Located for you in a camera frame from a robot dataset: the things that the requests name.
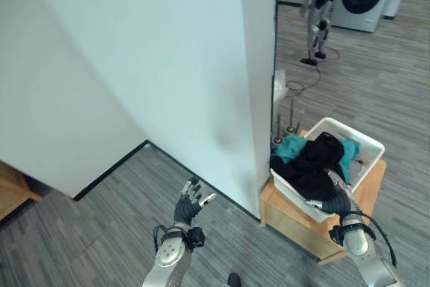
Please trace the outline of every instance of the wooden furniture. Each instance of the wooden furniture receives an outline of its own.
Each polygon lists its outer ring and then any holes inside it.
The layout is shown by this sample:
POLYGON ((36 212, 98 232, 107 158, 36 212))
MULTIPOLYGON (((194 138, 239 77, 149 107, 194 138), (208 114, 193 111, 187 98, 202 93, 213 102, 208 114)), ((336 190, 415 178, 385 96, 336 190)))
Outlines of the wooden furniture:
MULTIPOLYGON (((364 213, 371 215, 384 178, 386 162, 379 160, 354 192, 364 213)), ((316 222, 279 192, 270 179, 260 195, 261 225, 269 224, 319 258, 319 264, 346 256, 340 245, 332 242, 329 230, 339 225, 339 216, 316 222)))
POLYGON ((0 161, 0 220, 29 198, 36 202, 42 200, 28 188, 22 173, 0 161))

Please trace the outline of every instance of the gray carpet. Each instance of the gray carpet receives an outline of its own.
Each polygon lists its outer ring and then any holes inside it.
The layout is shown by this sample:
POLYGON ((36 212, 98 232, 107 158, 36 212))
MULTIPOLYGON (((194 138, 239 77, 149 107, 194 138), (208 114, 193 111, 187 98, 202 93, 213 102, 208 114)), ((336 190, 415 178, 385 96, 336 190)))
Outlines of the gray carpet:
MULTIPOLYGON (((404 0, 374 34, 333 29, 338 61, 298 98, 303 128, 332 116, 386 145, 386 177, 374 210, 408 286, 429 285, 429 0, 404 0)), ((304 22, 279 7, 277 67, 307 84, 304 22)), ((288 101, 282 106, 286 124, 288 101)), ((141 149, 81 201, 52 190, 0 223, 0 286, 140 286, 153 263, 152 228, 171 222, 190 178, 154 147, 141 149)), ((315 257, 219 197, 195 221, 206 246, 193 254, 184 286, 219 286, 237 271, 243 286, 363 286, 352 262, 315 257)), ((378 245, 388 255, 381 239, 378 245)))

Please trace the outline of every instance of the black cable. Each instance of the black cable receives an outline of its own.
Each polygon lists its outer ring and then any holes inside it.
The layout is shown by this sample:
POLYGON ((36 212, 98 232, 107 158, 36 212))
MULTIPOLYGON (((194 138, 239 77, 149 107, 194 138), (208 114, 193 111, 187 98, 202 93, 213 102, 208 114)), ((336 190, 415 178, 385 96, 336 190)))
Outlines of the black cable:
POLYGON ((164 231, 164 233, 167 233, 167 229, 164 225, 157 225, 154 229, 153 229, 153 238, 154 238, 154 248, 155 248, 155 254, 157 254, 158 250, 159 250, 159 231, 160 229, 162 229, 164 231))
POLYGON ((314 87, 315 85, 317 85, 319 83, 319 81, 321 80, 321 70, 319 69, 318 66, 320 64, 324 64, 325 62, 336 61, 336 60, 339 60, 341 58, 341 53, 339 53, 334 48, 326 46, 326 49, 331 50, 332 52, 336 53, 337 58, 334 58, 331 60, 324 60, 322 62, 319 62, 317 65, 315 65, 315 70, 318 73, 318 79, 311 85, 305 86, 302 82, 299 82, 299 81, 287 81, 286 87, 291 91, 296 91, 297 93, 295 93, 293 95, 287 95, 286 97, 297 97, 300 94, 302 94, 303 92, 305 92, 307 89, 310 89, 311 87, 314 87), (298 87, 290 87, 291 84, 298 85, 298 87))
POLYGON ((187 232, 185 229, 181 228, 181 227, 173 226, 173 227, 168 228, 168 230, 171 230, 171 229, 177 229, 177 230, 179 230, 179 231, 182 231, 182 233, 183 233, 184 235, 187 235, 187 234, 188 234, 188 232, 187 232))
POLYGON ((361 216, 364 216, 364 217, 366 217, 366 218, 368 218, 374 225, 375 225, 375 227, 378 229, 378 231, 381 233, 381 235, 382 235, 382 237, 384 238, 384 240, 385 240, 385 243, 387 244, 387 246, 388 246, 388 248, 389 248, 389 250, 390 250, 390 255, 391 255, 391 262, 392 262, 392 265, 394 266, 394 267, 397 267, 397 258, 396 258, 396 254, 394 253, 394 250, 393 250, 393 248, 392 248, 392 246, 391 246, 391 243, 389 242, 389 240, 388 240, 388 237, 387 237, 387 234, 382 230, 382 228, 380 227, 380 225, 370 216, 370 215, 367 215, 366 213, 363 213, 362 211, 348 211, 348 212, 342 212, 342 215, 341 215, 341 221, 347 216, 347 215, 350 215, 350 214, 357 214, 357 215, 361 215, 361 216))

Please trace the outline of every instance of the black shoe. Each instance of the black shoe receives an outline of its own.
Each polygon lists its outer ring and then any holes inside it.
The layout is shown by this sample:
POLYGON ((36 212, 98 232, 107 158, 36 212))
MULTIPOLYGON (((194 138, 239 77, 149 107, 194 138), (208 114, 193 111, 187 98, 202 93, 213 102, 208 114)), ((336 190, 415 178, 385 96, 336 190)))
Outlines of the black shoe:
POLYGON ((315 58, 302 58, 300 62, 308 65, 313 65, 313 66, 315 66, 317 63, 315 58))
POLYGON ((227 284, 230 287, 241 287, 241 279, 240 279, 239 275, 236 274, 235 272, 232 272, 228 277, 227 284))
POLYGON ((327 55, 323 52, 316 52, 315 57, 318 57, 324 60, 327 57, 327 55))

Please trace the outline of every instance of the laundry basket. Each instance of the laundry basket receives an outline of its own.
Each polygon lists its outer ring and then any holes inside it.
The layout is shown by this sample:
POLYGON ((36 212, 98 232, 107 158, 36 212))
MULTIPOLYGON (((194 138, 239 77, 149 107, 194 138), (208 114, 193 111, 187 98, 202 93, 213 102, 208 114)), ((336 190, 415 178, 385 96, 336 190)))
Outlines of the laundry basket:
MULTIPOLYGON (((320 120, 318 124, 309 130, 304 138, 307 140, 315 140, 322 132, 328 132, 338 139, 344 138, 359 145, 360 153, 356 158, 363 161, 363 167, 358 174, 351 176, 350 185, 352 187, 352 192, 354 192, 378 159, 384 154, 384 145, 333 118, 323 118, 320 120)), ((334 215, 327 214, 313 206, 305 204, 305 198, 282 178, 282 176, 277 174, 273 169, 270 169, 270 172, 273 176, 275 187, 315 221, 322 222, 326 218, 334 215)))

